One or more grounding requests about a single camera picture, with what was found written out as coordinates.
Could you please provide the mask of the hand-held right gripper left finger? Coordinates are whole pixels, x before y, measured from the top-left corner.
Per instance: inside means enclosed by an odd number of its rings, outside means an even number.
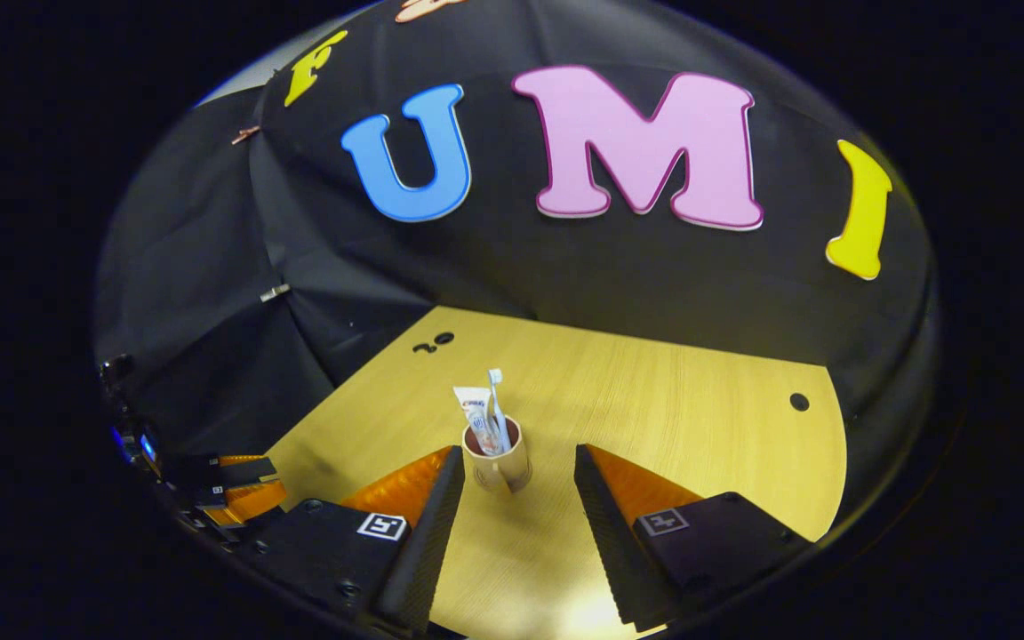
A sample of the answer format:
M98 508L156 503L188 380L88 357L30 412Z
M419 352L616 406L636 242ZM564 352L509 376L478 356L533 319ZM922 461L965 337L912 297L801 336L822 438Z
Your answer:
M341 502L302 500L236 556L334 627L425 636L464 475L462 447L435 450Z

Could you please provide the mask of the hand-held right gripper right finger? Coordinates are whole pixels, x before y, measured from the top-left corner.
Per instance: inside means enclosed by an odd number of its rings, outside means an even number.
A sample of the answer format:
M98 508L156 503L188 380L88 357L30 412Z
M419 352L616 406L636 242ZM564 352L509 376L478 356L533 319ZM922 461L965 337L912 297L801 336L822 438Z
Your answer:
M635 628L710 614L812 546L742 494L701 497L592 444L574 450L574 485L618 617Z

